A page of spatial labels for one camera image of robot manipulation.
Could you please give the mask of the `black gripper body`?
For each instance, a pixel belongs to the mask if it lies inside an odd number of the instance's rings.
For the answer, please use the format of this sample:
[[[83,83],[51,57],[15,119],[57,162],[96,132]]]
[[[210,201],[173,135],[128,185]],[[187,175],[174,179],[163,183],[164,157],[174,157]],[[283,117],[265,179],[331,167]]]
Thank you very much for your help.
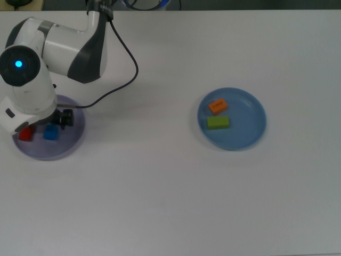
[[[60,120],[61,120],[61,111],[55,110],[54,113],[51,114],[49,117],[43,118],[41,120],[34,122],[34,125],[45,125],[48,123],[51,123],[53,125],[60,125]]]

